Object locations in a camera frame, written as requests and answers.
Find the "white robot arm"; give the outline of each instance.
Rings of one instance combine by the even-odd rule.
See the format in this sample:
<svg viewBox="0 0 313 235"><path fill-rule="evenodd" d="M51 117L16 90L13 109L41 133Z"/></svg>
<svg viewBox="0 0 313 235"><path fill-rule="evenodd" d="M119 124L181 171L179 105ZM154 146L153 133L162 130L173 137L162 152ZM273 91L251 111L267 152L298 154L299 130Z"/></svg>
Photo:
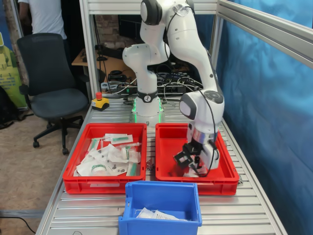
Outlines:
<svg viewBox="0 0 313 235"><path fill-rule="evenodd" d="M193 3L191 0L143 0L141 17L140 36L146 44L132 45L123 52L124 62L137 75L137 109L143 116L153 116L156 113L153 111L154 102L159 100L157 77L147 70L147 65L165 62L170 51L178 59L194 65L199 71L203 90L184 94L180 100L180 111L192 121L188 126L188 144L175 156L175 160L181 167L189 166L197 172L199 164L195 166L194 163L198 162L191 156L199 156L206 168L215 169L219 153L214 142L222 121L224 97L209 55L198 36ZM163 42L165 28L169 48ZM144 100L145 95L151 97L150 105Z"/></svg>

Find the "red plastic crate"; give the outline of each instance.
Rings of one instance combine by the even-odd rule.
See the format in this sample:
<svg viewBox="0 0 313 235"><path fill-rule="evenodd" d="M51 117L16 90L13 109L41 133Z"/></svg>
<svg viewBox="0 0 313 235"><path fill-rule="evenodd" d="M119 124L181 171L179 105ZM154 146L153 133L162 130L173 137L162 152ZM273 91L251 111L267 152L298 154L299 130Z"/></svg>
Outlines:
<svg viewBox="0 0 313 235"><path fill-rule="evenodd" d="M159 181L189 182L198 184L199 195L234 195L239 175L220 133L216 146L220 152L219 167L210 170L206 177L183 177L174 155L187 143L186 123L160 123L156 125L156 179Z"/></svg>
<svg viewBox="0 0 313 235"><path fill-rule="evenodd" d="M137 147L140 151L140 176L126 176L126 173L118 176L89 176L74 177L76 166L84 159L91 139L103 137L106 133L133 135L134 142L140 142ZM147 155L147 125L143 123L91 123L85 129L77 143L75 151L63 174L63 181L67 193L125 193L125 185L128 182L146 179L146 155Z"/></svg>

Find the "blue curtain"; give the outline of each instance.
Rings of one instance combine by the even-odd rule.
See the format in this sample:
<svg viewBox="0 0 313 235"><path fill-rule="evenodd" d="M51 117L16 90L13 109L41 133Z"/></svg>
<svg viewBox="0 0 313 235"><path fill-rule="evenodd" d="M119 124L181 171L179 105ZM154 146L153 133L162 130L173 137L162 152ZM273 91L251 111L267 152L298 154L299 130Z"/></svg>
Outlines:
<svg viewBox="0 0 313 235"><path fill-rule="evenodd" d="M234 2L312 27L313 0ZM313 70L225 22L217 73L224 118L284 227L312 235Z"/></svg>

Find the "office chair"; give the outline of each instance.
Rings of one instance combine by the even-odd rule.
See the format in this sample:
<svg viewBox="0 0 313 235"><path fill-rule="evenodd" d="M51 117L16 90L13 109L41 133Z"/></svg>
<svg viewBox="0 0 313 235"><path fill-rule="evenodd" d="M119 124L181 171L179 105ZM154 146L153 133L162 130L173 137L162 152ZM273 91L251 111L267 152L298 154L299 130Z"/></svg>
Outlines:
<svg viewBox="0 0 313 235"><path fill-rule="evenodd" d="M47 129L34 137L33 147L39 147L39 138L61 129L62 153L68 154L65 144L67 128L80 129L84 120L82 116L65 117L86 108L88 100L75 88L63 39L59 34L38 33L18 39L17 44L29 78L29 87L20 86L20 93L34 114L48 121Z"/></svg>

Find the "blue plastic crate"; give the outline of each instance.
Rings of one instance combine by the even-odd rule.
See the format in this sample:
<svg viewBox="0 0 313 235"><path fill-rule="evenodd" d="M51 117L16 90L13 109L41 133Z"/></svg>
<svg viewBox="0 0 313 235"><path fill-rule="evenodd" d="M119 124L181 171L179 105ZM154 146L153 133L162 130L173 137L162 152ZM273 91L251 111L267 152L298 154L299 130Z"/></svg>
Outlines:
<svg viewBox="0 0 313 235"><path fill-rule="evenodd" d="M126 184L120 235L196 235L202 225L197 184L137 181ZM182 220L136 218L140 210L170 214Z"/></svg>

